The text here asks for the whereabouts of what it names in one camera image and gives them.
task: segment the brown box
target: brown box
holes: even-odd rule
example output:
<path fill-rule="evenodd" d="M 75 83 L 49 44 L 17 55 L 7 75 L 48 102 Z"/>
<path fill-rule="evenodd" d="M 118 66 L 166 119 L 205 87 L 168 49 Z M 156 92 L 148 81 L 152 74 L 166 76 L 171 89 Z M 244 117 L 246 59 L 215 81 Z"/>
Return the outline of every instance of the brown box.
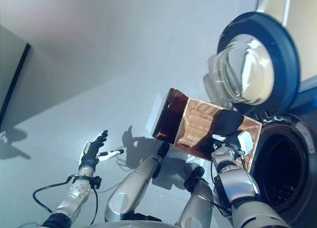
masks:
<path fill-rule="evenodd" d="M 200 143 L 212 135 L 214 117 L 225 109 L 212 103 L 188 98 L 176 89 L 170 89 L 163 105 L 153 137 L 174 144 L 174 147 L 196 157 L 208 160 L 200 151 Z M 252 137 L 253 149 L 245 157 L 246 168 L 250 170 L 258 144 L 262 124 L 248 116 L 239 130 L 248 131 Z"/>

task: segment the round lens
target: round lens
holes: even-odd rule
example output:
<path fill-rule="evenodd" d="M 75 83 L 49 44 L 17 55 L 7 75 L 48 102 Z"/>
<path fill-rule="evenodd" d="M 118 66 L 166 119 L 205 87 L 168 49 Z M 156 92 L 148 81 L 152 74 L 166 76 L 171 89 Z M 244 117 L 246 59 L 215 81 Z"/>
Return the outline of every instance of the round lens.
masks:
<path fill-rule="evenodd" d="M 242 34 L 233 38 L 217 55 L 215 77 L 227 100 L 257 105 L 265 102 L 274 85 L 271 58 L 255 37 Z"/>

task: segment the gray wall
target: gray wall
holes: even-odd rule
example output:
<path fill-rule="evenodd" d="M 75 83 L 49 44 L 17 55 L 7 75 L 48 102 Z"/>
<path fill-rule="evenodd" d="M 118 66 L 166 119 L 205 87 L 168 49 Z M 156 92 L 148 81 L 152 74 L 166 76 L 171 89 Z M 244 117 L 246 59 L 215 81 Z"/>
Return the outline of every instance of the gray wall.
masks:
<path fill-rule="evenodd" d="M 85 142 L 109 129 L 104 150 L 127 141 L 131 148 L 121 160 L 98 165 L 102 222 L 114 186 L 157 149 L 149 129 L 168 89 L 208 100 L 206 61 L 224 27 L 256 2 L 0 0 L 1 24 L 32 46 L 1 132 L 0 225 L 42 222 L 48 213 L 32 192 L 65 180 L 76 171 Z M 189 198 L 182 187 L 189 167 L 178 158 L 210 167 L 170 151 L 137 212 L 177 220 Z M 53 208 L 65 194 L 66 186 L 39 198 Z M 92 196 L 74 227 L 90 223 L 94 206 Z"/>

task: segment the transparent plastic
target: transparent plastic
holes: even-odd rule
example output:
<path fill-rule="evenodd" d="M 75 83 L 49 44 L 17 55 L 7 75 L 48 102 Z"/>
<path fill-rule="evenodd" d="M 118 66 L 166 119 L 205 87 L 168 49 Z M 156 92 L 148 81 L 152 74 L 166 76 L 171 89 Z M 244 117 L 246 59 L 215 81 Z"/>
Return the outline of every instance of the transparent plastic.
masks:
<path fill-rule="evenodd" d="M 205 87 L 213 103 L 230 108 L 232 103 L 257 105 L 265 102 L 274 85 L 271 58 L 255 37 L 241 34 L 209 59 Z"/>

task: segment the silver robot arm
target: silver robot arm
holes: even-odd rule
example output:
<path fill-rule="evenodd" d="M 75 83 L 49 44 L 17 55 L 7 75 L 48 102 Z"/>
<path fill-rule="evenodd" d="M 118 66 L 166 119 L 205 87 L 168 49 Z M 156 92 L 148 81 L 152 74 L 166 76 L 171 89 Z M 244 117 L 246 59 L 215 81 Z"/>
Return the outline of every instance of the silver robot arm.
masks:
<path fill-rule="evenodd" d="M 78 173 L 72 174 L 75 178 L 66 198 L 42 224 L 42 227 L 69 228 L 78 217 L 81 207 L 87 201 L 91 190 L 99 188 L 101 178 L 94 177 L 97 163 L 123 153 L 122 149 L 98 153 L 99 148 L 104 145 L 103 142 L 106 141 L 106 137 L 107 130 L 103 131 L 94 142 L 86 144 L 79 161 Z"/>
<path fill-rule="evenodd" d="M 243 143 L 237 136 L 232 137 L 211 154 L 218 173 L 214 181 L 221 205 L 231 208 L 235 228 L 290 228 L 269 205 L 259 201 L 257 183 L 235 162 L 244 155 Z"/>
<path fill-rule="evenodd" d="M 160 164 L 169 150 L 169 144 L 161 144 L 158 154 L 148 157 L 133 170 L 109 198 L 105 221 L 133 220 L 134 211 L 142 200 L 152 177 L 156 177 Z"/>

